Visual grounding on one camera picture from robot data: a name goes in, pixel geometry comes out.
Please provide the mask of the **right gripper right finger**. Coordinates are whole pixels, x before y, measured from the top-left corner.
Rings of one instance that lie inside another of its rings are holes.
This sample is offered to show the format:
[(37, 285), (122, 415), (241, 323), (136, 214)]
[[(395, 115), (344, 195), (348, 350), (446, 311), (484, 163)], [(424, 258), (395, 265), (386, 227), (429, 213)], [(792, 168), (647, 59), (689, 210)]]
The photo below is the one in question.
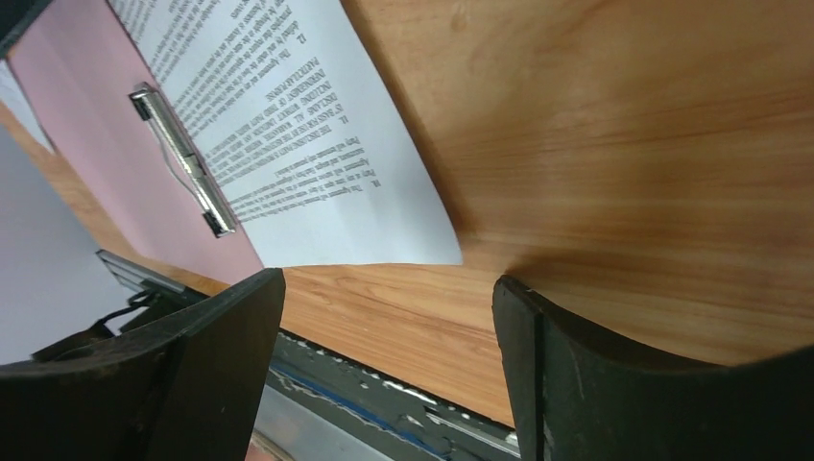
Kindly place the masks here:
[(665, 352), (502, 276), (492, 316), (525, 460), (809, 460), (813, 350), (738, 366)]

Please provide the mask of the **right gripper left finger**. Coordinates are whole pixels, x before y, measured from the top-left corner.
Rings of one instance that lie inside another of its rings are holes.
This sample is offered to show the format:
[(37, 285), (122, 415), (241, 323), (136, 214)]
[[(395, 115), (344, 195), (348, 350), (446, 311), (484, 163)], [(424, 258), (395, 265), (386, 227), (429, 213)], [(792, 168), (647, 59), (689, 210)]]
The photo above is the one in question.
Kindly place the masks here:
[(284, 308), (264, 269), (121, 334), (104, 321), (1, 369), (5, 460), (242, 460)]

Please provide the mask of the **pink clipboard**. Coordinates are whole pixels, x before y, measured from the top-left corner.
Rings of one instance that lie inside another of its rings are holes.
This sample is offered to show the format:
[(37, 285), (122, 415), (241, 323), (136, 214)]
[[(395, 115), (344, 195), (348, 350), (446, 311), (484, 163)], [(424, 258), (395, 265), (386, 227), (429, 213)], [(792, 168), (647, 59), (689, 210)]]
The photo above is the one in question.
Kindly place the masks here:
[(51, 3), (11, 66), (57, 150), (138, 255), (230, 284), (261, 269), (248, 237), (216, 237), (171, 175), (129, 98), (152, 75), (106, 2)]

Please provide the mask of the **printed paper sheet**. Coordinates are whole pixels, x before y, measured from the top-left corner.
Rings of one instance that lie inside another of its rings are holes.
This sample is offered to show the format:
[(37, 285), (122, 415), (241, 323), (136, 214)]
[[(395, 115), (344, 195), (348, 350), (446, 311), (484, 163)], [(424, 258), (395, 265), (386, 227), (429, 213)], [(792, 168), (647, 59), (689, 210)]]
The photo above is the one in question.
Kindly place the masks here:
[(114, 1), (131, 94), (217, 236), (267, 267), (457, 265), (455, 230), (338, 1)]

